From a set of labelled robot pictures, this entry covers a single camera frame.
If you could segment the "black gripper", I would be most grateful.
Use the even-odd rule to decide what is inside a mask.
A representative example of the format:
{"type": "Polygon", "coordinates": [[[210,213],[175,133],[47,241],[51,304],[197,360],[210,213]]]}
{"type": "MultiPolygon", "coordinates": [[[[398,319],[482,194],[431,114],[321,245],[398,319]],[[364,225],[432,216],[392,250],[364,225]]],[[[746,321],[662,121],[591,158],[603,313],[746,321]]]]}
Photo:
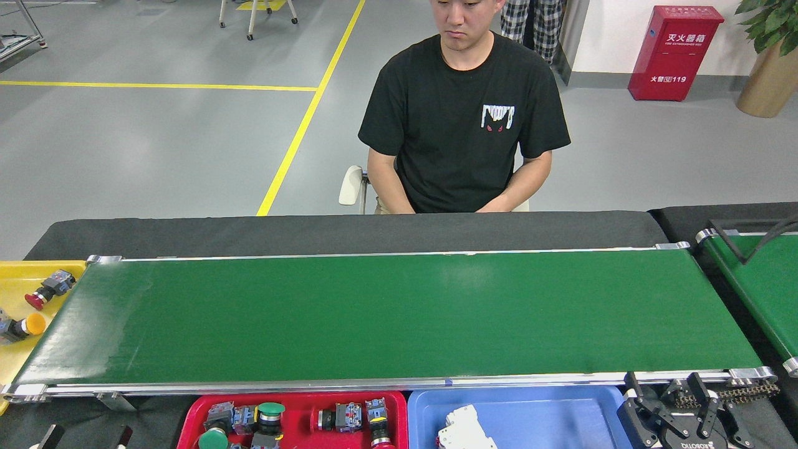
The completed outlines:
{"type": "Polygon", "coordinates": [[[634,372],[624,376],[627,392],[617,415],[635,448],[754,448],[754,441],[744,426],[738,407],[722,401],[709,390],[697,372],[687,384],[695,395],[699,410],[698,427],[692,437],[679,437],[679,427],[650,387],[642,387],[634,372]]]}

